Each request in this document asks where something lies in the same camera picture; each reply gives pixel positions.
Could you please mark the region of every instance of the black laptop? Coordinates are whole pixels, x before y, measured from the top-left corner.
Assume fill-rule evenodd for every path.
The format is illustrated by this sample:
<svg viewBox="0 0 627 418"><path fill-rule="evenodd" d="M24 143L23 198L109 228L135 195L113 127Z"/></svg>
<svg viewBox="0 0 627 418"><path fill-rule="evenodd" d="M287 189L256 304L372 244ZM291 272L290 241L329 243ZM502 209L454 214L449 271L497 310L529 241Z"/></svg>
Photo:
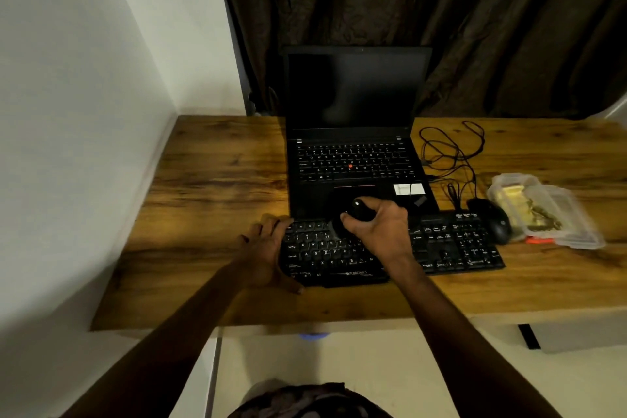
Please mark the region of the black laptop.
<svg viewBox="0 0 627 418"><path fill-rule="evenodd" d="M352 199L438 211L410 139L431 49L291 47L284 51L290 215L331 220Z"/></svg>

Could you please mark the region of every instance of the wooden desk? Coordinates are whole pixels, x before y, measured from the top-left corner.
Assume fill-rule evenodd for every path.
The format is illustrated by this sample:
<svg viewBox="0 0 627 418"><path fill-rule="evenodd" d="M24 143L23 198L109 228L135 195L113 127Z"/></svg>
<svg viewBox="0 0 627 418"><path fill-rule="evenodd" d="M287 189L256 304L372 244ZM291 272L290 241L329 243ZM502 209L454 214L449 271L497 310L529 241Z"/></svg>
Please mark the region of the wooden desk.
<svg viewBox="0 0 627 418"><path fill-rule="evenodd" d="M627 308L627 133L605 121L475 120L485 151L472 160L480 184L504 172L571 189L607 240L602 250L511 244L502 271L437 276L468 316L533 322L581 311ZM93 330L153 328L229 261L235 237L263 213L288 212L285 140L277 118L182 116L113 278ZM476 138L459 119L418 118L467 152ZM441 208L450 208L440 187ZM241 293L221 324L286 331L312 323L411 318L393 284Z"/></svg>

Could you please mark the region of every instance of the person's left hand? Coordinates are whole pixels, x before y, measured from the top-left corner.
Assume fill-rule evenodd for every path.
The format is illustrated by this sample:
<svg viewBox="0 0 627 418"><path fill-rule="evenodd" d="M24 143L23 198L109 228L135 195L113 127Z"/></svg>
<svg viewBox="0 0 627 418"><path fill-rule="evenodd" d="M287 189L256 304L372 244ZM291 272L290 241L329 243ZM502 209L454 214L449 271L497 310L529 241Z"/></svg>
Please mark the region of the person's left hand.
<svg viewBox="0 0 627 418"><path fill-rule="evenodd" d="M246 235L239 236L239 251L231 265L243 272L247 286L274 286L302 294L302 285L278 268L281 241L293 221L292 218L268 217L254 224Z"/></svg>

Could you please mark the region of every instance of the orange object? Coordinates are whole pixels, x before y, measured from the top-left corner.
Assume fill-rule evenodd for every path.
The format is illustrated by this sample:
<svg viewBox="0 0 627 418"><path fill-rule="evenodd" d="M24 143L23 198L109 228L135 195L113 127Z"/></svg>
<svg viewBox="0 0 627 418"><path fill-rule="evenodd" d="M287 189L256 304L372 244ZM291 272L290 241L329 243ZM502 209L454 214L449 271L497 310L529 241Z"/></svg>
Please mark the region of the orange object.
<svg viewBox="0 0 627 418"><path fill-rule="evenodd" d="M545 245L548 243L555 243L555 240L553 238L537 238L534 236L528 236L525 243L530 245Z"/></svg>

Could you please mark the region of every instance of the black keyboard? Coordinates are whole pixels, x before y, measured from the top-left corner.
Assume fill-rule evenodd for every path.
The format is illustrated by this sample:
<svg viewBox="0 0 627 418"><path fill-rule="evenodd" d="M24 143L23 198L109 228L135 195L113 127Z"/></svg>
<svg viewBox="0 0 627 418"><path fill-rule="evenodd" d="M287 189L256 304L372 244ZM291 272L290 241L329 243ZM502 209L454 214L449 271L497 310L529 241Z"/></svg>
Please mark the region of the black keyboard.
<svg viewBox="0 0 627 418"><path fill-rule="evenodd" d="M410 228L416 261L429 274L505 267L477 214L440 212ZM323 220L298 221L287 230L281 270L304 286L356 286L387 282L379 260L356 237L338 239Z"/></svg>
<svg viewBox="0 0 627 418"><path fill-rule="evenodd" d="M297 154L301 182L415 177L414 166L400 140L365 144L299 144Z"/></svg>

